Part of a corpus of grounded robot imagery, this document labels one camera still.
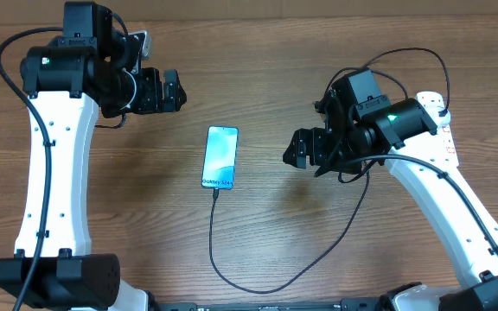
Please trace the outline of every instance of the wall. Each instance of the wall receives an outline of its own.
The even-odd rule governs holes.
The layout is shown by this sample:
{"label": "wall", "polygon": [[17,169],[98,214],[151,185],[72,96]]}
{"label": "wall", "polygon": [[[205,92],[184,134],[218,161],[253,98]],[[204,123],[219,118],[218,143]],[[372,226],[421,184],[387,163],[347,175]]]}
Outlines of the wall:
{"label": "wall", "polygon": [[[0,24],[61,23],[64,0],[0,0]],[[125,21],[498,14],[498,0],[98,0]]]}

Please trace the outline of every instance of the phone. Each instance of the phone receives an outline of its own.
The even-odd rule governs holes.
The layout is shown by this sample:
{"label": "phone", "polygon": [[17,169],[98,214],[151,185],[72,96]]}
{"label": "phone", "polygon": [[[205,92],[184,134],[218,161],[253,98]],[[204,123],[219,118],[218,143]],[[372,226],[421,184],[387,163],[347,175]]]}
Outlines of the phone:
{"label": "phone", "polygon": [[232,189],[239,130],[234,127],[208,128],[207,148],[201,185],[206,188]]}

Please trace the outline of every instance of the wood grain surface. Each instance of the wood grain surface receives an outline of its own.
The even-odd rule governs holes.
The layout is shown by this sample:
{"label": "wood grain surface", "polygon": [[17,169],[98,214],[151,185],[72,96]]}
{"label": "wood grain surface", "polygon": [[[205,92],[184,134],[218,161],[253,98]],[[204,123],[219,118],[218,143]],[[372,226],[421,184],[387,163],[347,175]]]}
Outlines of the wood grain surface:
{"label": "wood grain surface", "polygon": [[[220,195],[215,261],[234,282],[272,289],[293,277],[341,234],[363,181],[282,163],[294,130],[322,126],[310,103],[341,67],[383,51],[419,46],[439,52],[451,79],[454,139],[463,175],[498,221],[498,16],[428,16],[276,21],[129,23],[148,29],[147,67],[176,68],[188,94],[179,113],[130,116],[121,130],[96,129],[88,215],[94,253],[115,253],[123,278],[161,302],[335,301],[380,295],[402,283],[456,285],[449,258],[416,203],[385,168],[374,168],[367,197],[345,239],[315,268],[274,295],[225,284],[208,260],[212,192],[200,186],[207,128],[239,127],[236,185]],[[0,27],[0,43],[29,27]],[[18,67],[24,38],[3,54]],[[414,94],[446,93],[429,54],[407,52],[375,68]],[[379,79],[393,101],[401,90]],[[100,124],[117,120],[100,119]],[[29,119],[0,78],[0,257],[12,256],[29,169]],[[14,298],[0,289],[0,310]]]}

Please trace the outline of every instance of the wooden tabletop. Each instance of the wooden tabletop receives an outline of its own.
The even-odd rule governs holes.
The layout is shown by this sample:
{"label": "wooden tabletop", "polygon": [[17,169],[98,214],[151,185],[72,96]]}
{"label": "wooden tabletop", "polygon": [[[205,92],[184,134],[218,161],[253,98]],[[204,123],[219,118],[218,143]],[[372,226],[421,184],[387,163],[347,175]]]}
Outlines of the wooden tabletop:
{"label": "wooden tabletop", "polygon": [[[452,129],[460,169],[498,221],[498,16],[428,16],[270,21],[129,23],[148,29],[146,67],[175,68],[188,94],[178,113],[128,117],[121,130],[96,129],[88,216],[93,253],[115,253],[123,278],[162,302],[335,301],[380,295],[407,282],[456,285],[449,258],[404,188],[372,170],[367,197],[343,241],[316,267],[274,295],[231,288],[208,259],[212,192],[201,188],[207,128],[239,128],[236,184],[220,195],[214,255],[232,281],[272,289],[292,278],[341,234],[363,181],[282,163],[294,130],[321,127],[310,103],[341,67],[393,48],[431,48],[450,73]],[[30,27],[0,27],[0,43]],[[3,54],[22,84],[20,60],[51,35],[33,35]],[[411,95],[446,95],[430,54],[387,56],[375,68]],[[401,90],[379,78],[393,102]],[[117,120],[101,118],[100,124]],[[29,118],[0,77],[0,257],[11,257],[29,171]],[[0,310],[14,298],[0,289]]]}

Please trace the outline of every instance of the blue phone screen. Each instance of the blue phone screen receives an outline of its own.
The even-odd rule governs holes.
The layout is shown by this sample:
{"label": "blue phone screen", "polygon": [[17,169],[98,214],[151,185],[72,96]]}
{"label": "blue phone screen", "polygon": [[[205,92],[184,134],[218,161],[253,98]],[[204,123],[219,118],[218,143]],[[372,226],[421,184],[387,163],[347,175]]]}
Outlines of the blue phone screen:
{"label": "blue phone screen", "polygon": [[202,186],[232,189],[238,134],[236,128],[222,126],[208,128]]}

